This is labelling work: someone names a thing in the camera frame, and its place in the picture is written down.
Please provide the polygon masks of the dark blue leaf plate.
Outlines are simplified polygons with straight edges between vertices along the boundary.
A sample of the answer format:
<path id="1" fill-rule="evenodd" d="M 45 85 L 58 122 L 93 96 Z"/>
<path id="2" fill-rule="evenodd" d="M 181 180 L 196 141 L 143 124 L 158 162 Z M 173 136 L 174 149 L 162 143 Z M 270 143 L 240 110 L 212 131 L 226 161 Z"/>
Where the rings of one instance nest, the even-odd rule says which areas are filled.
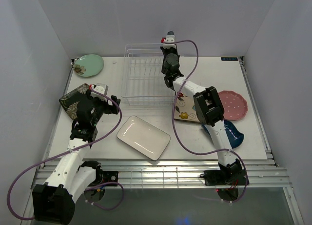
<path id="1" fill-rule="evenodd" d="M 228 120 L 223 120 L 221 121 L 223 123 L 227 138 L 229 140 L 229 143 L 231 145 L 232 149 L 236 149 L 238 147 L 241 146 L 241 144 L 244 141 L 244 134 L 239 132 L 238 129 L 236 128 L 236 126 Z M 206 125 L 201 124 L 200 125 L 203 129 L 203 131 L 206 133 L 206 135 L 208 135 L 208 137 L 211 139 L 214 147 L 216 148 L 216 144 L 213 142 L 213 138 L 208 130 L 208 128 L 206 127 Z"/>

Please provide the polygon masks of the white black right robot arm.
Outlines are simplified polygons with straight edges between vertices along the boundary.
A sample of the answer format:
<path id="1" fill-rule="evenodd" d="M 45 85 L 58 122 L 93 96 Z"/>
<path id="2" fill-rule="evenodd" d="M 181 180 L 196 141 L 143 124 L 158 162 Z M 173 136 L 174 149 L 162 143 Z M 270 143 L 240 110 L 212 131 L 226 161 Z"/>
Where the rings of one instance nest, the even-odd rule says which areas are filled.
<path id="1" fill-rule="evenodd" d="M 161 72 L 168 88 L 176 92 L 174 101 L 180 93 L 193 97 L 197 119 L 208 130 L 214 150 L 207 153 L 196 153 L 189 150 L 177 138 L 180 145 L 189 153 L 199 156 L 216 153 L 218 157 L 218 174 L 220 184 L 244 185 L 246 169 L 239 156 L 233 152 L 224 124 L 224 108 L 215 87 L 205 88 L 189 80 L 179 70 L 180 56 L 175 43 L 166 43 L 160 47 L 163 53 Z"/>

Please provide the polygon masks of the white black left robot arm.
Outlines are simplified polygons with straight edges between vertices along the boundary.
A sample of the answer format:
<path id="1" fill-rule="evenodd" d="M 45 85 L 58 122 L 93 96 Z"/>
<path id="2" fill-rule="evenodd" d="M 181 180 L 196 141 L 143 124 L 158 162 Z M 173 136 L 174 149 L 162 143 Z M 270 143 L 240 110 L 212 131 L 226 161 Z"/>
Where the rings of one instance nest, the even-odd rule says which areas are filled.
<path id="1" fill-rule="evenodd" d="M 118 114 L 120 99 L 91 96 L 78 102 L 77 117 L 71 125 L 67 153 L 43 184 L 35 185 L 32 198 L 37 221 L 67 225 L 72 220 L 75 204 L 89 186 L 102 183 L 103 173 L 96 161 L 84 161 L 98 130 L 103 114 Z"/>

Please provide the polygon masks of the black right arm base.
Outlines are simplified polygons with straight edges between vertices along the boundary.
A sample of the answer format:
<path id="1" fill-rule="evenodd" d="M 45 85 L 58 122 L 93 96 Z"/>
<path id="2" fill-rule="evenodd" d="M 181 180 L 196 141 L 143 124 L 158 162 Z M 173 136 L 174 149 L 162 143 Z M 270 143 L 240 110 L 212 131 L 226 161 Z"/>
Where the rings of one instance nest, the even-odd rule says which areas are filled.
<path id="1" fill-rule="evenodd" d="M 205 170 L 200 174 L 200 178 L 204 180 L 206 186 L 216 185 L 249 185 L 249 180 L 246 179 L 245 170 L 241 170 L 234 176 L 226 176 L 221 170 Z"/>

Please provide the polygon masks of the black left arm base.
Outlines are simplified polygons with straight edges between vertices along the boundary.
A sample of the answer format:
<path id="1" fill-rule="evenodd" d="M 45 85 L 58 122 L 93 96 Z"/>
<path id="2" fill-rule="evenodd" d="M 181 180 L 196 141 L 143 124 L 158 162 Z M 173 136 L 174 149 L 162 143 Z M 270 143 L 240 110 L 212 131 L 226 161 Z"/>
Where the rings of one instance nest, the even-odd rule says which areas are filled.
<path id="1" fill-rule="evenodd" d="M 98 169 L 96 172 L 96 184 L 101 183 L 110 183 L 110 182 L 118 182 L 118 171 L 104 171 L 102 169 Z"/>

